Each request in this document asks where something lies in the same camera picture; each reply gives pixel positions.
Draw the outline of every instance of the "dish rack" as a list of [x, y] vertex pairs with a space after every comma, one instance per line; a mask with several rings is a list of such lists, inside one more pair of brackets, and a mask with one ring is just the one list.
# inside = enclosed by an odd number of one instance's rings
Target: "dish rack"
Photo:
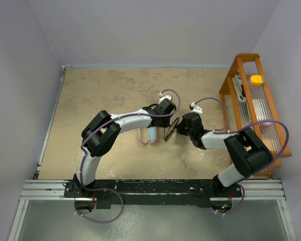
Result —
[[[241, 75], [246, 102], [240, 102], [236, 96], [235, 87], [232, 81], [232, 78], [236, 74]], [[249, 79], [252, 75], [260, 75], [263, 78], [264, 83], [262, 85], [251, 84]], [[279, 120], [258, 54], [241, 53], [236, 55], [220, 89], [220, 98], [224, 104], [226, 95], [231, 96], [238, 129], [264, 119]], [[223, 116], [224, 121], [226, 121], [226, 113], [224, 111]], [[285, 133], [281, 125], [275, 123], [263, 123], [253, 126], [252, 129], [257, 133], [275, 157], [281, 150], [285, 140]], [[285, 158], [290, 156], [291, 152], [287, 146], [281, 157]], [[277, 160], [269, 168], [261, 171], [255, 176], [272, 176], [272, 169], [280, 167], [281, 163]]]

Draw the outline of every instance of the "white wall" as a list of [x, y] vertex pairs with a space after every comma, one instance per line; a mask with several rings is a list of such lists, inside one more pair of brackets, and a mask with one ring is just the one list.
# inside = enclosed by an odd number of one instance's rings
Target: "white wall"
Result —
[[279, 0], [29, 0], [62, 64], [229, 66]]
[[61, 63], [27, 0], [0, 0], [0, 240], [31, 179], [60, 84]]
[[282, 0], [255, 45], [275, 105], [290, 130], [292, 157], [277, 171], [282, 178], [301, 240], [301, 0]]

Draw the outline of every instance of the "tan floor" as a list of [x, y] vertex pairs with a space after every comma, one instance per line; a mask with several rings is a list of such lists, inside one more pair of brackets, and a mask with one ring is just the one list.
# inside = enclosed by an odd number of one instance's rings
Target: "tan floor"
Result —
[[[177, 116], [202, 97], [219, 98], [228, 69], [69, 69], [59, 98], [39, 179], [71, 179], [83, 156], [81, 132], [101, 110], [109, 113], [136, 111], [158, 101], [166, 88], [182, 99]], [[200, 104], [206, 129], [223, 126], [222, 108], [213, 100]], [[212, 178], [230, 165], [224, 150], [200, 150], [188, 137], [173, 134], [163, 141], [159, 130], [154, 144], [142, 144], [137, 131], [119, 135], [98, 167], [100, 179]]]

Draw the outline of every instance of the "yellow sponge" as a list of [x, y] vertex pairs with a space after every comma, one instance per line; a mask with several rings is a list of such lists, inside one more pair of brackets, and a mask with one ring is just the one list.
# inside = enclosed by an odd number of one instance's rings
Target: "yellow sponge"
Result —
[[250, 82], [253, 85], [262, 85], [264, 84], [264, 78], [261, 75], [252, 75], [250, 78]]

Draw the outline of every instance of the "black mounting rail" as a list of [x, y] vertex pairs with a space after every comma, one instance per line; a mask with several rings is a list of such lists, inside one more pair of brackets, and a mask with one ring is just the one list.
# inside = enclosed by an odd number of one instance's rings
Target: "black mounting rail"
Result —
[[[93, 192], [83, 190], [78, 180], [65, 182], [66, 198], [92, 198]], [[125, 205], [194, 205], [211, 207], [210, 198], [241, 197], [237, 184], [228, 188], [216, 186], [212, 179], [183, 180], [95, 180], [89, 188], [110, 188], [120, 194]], [[109, 209], [120, 204], [118, 196], [109, 191], [97, 192], [97, 209]]]

